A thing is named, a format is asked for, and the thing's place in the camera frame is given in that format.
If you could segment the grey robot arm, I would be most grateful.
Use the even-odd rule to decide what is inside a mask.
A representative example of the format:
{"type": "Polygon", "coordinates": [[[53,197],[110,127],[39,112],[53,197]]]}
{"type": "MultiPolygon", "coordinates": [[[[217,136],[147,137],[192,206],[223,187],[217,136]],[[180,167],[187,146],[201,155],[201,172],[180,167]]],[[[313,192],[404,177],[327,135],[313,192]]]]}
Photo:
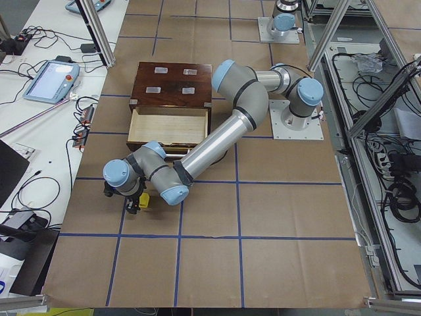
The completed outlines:
{"type": "Polygon", "coordinates": [[[295,12],[298,8],[298,0],[275,1],[272,17],[267,26],[268,33],[274,38],[279,38],[289,31],[296,30],[295,12]]]}
{"type": "Polygon", "coordinates": [[[195,178],[263,122],[269,110],[270,93],[288,100],[282,124],[289,130],[306,128],[324,96],[324,88],[317,79],[301,76],[283,63],[267,71],[255,71],[227,59],[215,70],[211,84],[232,103],[231,116],[171,167],[156,141],[142,145],[123,159],[109,161],[103,168],[105,196],[125,197],[125,210],[136,214],[145,181],[149,180],[168,205],[178,205],[188,196],[195,178]]]}

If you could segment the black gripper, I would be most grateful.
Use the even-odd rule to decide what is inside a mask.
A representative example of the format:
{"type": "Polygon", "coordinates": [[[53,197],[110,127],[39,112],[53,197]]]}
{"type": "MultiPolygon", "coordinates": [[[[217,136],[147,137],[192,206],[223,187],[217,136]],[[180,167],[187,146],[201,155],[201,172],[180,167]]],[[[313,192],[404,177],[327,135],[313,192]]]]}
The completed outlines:
{"type": "Polygon", "coordinates": [[[146,189],[145,177],[141,176],[136,178],[134,185],[127,192],[120,192],[116,188],[112,187],[106,180],[104,181],[103,193],[106,197],[113,197],[113,195],[119,195],[126,197],[126,211],[129,214],[137,214],[141,209],[141,195],[146,189]]]}

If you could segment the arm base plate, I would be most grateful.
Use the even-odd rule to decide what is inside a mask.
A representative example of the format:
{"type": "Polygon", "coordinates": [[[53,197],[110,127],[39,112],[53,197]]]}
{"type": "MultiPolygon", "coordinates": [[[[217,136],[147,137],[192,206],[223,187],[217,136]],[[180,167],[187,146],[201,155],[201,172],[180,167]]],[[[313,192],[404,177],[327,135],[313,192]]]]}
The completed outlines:
{"type": "Polygon", "coordinates": [[[299,36],[292,18],[258,17],[261,43],[299,44],[299,36]]]}
{"type": "Polygon", "coordinates": [[[275,140],[316,140],[324,139],[322,127],[316,116],[316,108],[309,117],[301,118],[290,111],[289,101],[269,100],[272,135],[275,140]]]}

